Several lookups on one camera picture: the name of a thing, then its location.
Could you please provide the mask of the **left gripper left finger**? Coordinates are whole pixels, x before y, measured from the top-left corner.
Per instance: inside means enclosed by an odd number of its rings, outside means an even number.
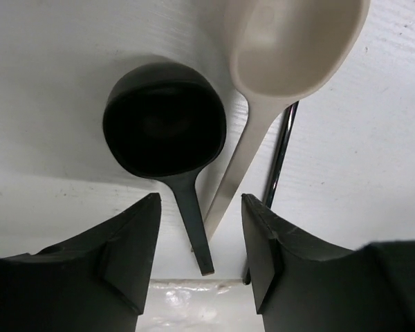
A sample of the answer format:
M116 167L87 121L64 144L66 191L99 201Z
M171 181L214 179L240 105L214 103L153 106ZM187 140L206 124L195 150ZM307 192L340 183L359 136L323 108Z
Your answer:
M151 278L157 193L70 239L0 258L0 331L134 331Z

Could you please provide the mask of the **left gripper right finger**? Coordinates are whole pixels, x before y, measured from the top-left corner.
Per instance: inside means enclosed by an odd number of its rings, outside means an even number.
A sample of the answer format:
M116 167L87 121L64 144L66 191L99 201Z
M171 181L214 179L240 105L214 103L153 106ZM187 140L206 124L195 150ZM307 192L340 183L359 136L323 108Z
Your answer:
M241 218L266 331L415 331L415 241L342 248L251 194L241 197Z

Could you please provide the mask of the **black spoon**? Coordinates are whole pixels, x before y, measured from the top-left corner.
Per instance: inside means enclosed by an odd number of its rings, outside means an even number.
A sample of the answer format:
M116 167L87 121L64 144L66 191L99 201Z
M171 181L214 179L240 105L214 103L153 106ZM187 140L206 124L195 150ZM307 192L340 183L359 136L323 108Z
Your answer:
M225 110L212 85L176 62L139 66L112 88L102 128L126 171L170 188L201 274L214 273L196 194L197 176L221 153L226 138Z

